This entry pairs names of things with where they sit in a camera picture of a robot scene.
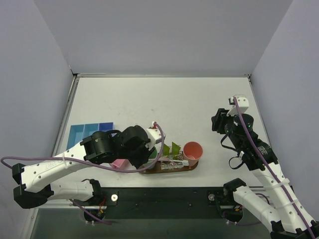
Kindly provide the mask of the clear crystal toothbrush holder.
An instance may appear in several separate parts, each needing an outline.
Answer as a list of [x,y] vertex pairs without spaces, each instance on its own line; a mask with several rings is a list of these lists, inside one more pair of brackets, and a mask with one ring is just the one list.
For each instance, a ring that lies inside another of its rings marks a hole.
[[178,154],[163,153],[162,157],[159,159],[161,170],[173,170],[180,169],[184,166],[182,153]]

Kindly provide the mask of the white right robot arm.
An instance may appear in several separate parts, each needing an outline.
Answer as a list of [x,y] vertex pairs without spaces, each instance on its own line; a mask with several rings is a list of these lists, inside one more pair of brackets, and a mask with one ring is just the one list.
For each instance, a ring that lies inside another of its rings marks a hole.
[[259,180],[272,204],[253,193],[239,178],[224,184],[224,194],[253,214],[273,239],[318,238],[318,221],[299,202],[272,148],[253,131],[253,117],[241,109],[219,108],[211,122],[212,131],[230,139],[230,149]]

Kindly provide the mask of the coral plastic cup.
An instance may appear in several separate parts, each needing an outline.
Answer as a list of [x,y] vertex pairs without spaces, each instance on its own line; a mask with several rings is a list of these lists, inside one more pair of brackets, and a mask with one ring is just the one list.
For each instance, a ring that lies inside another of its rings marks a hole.
[[183,159],[188,161],[190,167],[194,166],[203,155],[203,148],[197,142],[188,142],[183,147]]

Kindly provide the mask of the green toothpaste tube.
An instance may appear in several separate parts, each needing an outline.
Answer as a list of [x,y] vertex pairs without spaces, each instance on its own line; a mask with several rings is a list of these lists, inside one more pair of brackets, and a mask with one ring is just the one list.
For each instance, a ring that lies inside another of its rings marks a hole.
[[162,157],[163,158],[168,158],[169,157],[169,152],[170,152],[170,147],[164,144],[162,147]]
[[172,159],[173,160],[177,160],[178,159],[178,156],[179,156],[179,153],[180,153],[180,149],[181,149],[181,147],[178,144],[172,142],[171,154],[172,154]]

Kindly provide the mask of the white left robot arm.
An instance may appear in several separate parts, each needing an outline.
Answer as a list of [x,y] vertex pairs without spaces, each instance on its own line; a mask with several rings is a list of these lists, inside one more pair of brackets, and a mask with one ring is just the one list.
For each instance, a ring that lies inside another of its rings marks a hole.
[[163,143],[164,139],[164,132],[156,124],[147,129],[135,125],[124,131],[96,131],[53,158],[34,165],[13,165],[12,176],[18,184],[13,190],[13,199],[23,209],[58,199],[99,204],[105,198],[99,181],[59,183],[58,179],[88,167],[103,169],[105,163],[117,159],[128,160],[139,172],[154,152],[155,145]]

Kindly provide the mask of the green plastic cup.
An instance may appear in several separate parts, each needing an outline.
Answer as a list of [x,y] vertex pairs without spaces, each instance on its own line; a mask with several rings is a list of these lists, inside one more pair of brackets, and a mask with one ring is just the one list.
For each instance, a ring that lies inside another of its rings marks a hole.
[[158,151],[156,148],[154,148],[154,151],[149,156],[148,165],[152,164],[155,161],[157,155],[158,155]]

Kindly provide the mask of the white toothbrush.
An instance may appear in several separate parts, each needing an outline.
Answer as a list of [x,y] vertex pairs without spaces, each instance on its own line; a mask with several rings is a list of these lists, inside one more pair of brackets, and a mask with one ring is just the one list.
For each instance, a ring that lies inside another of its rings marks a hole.
[[187,160],[162,160],[161,163],[165,163],[171,166],[188,166],[189,162]]

